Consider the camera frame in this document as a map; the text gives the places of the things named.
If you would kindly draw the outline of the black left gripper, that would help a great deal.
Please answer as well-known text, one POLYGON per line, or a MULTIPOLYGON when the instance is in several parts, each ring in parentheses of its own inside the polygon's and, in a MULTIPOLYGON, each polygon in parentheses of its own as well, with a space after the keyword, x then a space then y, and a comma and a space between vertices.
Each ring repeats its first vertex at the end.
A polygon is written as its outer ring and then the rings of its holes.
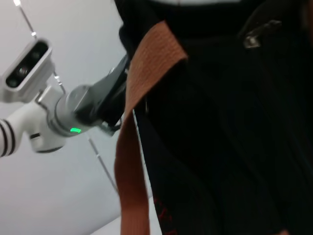
POLYGON ((109 127, 118 123, 125 109, 129 64, 125 55, 106 77, 88 87, 74 111, 79 121, 90 126, 106 123, 109 127))

